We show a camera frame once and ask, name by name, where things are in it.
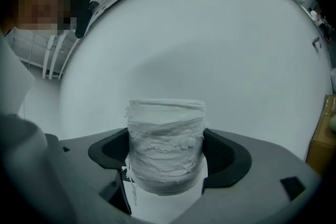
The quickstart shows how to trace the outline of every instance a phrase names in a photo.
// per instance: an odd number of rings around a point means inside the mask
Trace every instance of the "person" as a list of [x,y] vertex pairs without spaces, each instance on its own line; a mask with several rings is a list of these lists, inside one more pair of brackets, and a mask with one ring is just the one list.
[[13,0],[0,24],[3,34],[12,28],[59,34],[72,18],[80,18],[90,0]]
[[325,21],[321,18],[320,15],[318,15],[318,13],[315,10],[312,10],[311,8],[309,8],[308,10],[310,12],[310,16],[312,17],[314,23],[322,29],[325,35],[325,39],[326,41],[328,41],[330,39],[329,33],[328,33],[329,30],[328,30],[327,25],[325,24]]
[[89,10],[90,1],[7,1],[6,6],[1,9],[2,20],[0,21],[0,85],[2,86],[0,113],[17,114],[33,80],[30,72],[6,42],[4,35],[14,27],[33,32],[43,31],[44,34],[49,35],[61,34],[70,27],[72,18],[77,19],[77,26],[83,25],[83,20],[87,21],[86,11]]

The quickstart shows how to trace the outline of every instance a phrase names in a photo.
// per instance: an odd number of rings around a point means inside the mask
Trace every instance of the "wrapped cloth roll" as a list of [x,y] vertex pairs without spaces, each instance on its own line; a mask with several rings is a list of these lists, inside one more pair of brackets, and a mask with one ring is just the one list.
[[192,188],[202,170],[205,103],[194,100],[131,100],[128,174],[160,196]]

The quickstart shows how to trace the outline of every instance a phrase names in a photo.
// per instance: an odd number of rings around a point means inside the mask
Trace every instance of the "gray machine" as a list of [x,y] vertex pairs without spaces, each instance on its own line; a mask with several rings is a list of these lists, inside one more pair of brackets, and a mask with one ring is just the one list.
[[[121,165],[127,129],[59,141],[15,116],[0,117],[3,165],[23,196],[55,223],[145,223],[131,215]],[[281,146],[205,130],[200,199],[173,224],[285,223],[321,178]]]

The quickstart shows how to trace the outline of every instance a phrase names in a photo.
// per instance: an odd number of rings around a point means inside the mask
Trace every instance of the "black holder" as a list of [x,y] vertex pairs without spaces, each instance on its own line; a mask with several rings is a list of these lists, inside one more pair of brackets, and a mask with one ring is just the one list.
[[[203,181],[202,194],[206,188],[231,187],[247,174],[252,165],[249,151],[209,129],[204,130],[203,137],[203,154],[208,166],[208,177]],[[90,158],[101,167],[118,170],[118,180],[106,187],[100,195],[127,214],[131,214],[131,209],[124,192],[121,172],[129,150],[127,128],[92,144],[88,150]]]

